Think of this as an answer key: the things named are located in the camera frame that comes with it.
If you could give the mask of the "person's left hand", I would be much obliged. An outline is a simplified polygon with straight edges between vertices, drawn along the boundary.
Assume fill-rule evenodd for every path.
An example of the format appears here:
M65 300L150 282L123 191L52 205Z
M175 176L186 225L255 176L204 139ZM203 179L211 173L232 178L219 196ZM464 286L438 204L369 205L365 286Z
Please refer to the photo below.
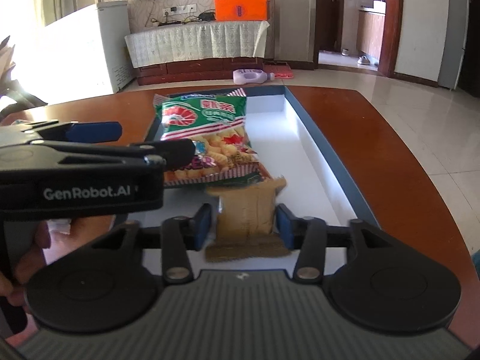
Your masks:
M1 272L1 296L6 297L11 305L21 306L26 310L24 286L31 277L48 262L55 261L107 233L114 219L114 216L109 215L75 219L68 235L50 233L47 223L40 223L29 250L13 267L14 282Z

